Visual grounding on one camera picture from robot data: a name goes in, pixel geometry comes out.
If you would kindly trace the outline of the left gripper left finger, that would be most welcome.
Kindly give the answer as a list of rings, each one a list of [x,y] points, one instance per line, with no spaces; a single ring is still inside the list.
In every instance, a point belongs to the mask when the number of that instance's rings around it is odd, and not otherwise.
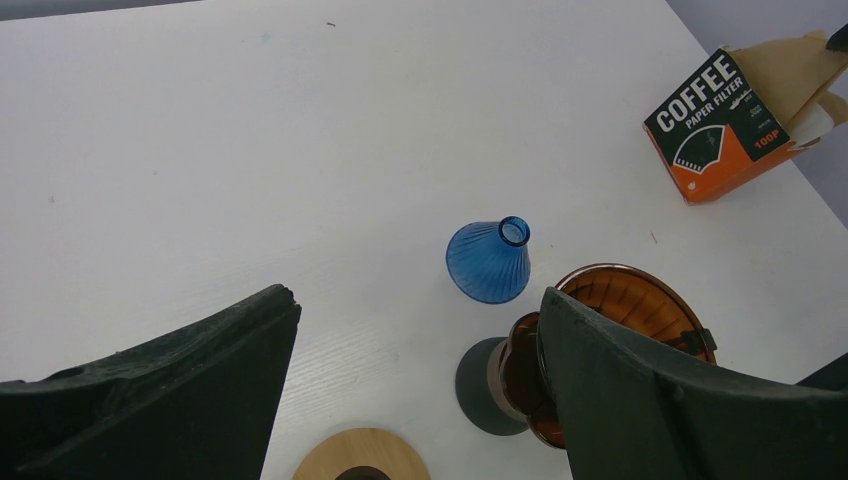
[[[203,320],[1,386],[5,479],[257,479],[301,316],[276,284]]]

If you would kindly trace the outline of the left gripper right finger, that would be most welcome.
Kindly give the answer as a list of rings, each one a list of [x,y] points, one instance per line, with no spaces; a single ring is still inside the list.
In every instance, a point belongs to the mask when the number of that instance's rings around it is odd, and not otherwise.
[[[699,360],[548,288],[540,351],[576,479],[843,479],[847,395]]]

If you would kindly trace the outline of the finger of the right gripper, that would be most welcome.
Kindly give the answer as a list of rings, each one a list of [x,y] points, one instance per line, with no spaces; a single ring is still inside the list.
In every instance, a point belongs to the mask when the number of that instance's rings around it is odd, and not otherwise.
[[[844,25],[826,43],[826,49],[833,52],[848,52],[848,25]]]

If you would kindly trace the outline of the brown paper coffee filter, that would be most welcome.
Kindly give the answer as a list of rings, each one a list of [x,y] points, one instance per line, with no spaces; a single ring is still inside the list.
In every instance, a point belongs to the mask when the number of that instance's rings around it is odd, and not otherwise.
[[[827,50],[830,36],[816,30],[730,52],[795,150],[847,122],[847,100],[830,91],[847,72],[847,53]]]

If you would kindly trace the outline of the amber plastic coffee dripper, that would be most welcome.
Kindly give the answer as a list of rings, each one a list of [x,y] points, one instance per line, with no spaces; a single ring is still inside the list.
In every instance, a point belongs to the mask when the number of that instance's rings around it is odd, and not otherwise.
[[[716,362],[717,345],[710,331],[682,297],[643,270],[592,264],[566,275],[555,288],[622,326],[702,361]],[[538,312],[516,321],[490,355],[487,381],[500,410],[544,444],[563,450],[563,429],[546,376],[539,326]]]

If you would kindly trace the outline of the orange coffee filter box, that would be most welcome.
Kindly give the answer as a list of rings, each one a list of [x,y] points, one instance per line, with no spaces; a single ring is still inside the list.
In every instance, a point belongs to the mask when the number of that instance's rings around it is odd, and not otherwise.
[[[690,205],[717,200],[817,143],[771,112],[725,49],[716,50],[642,127]]]

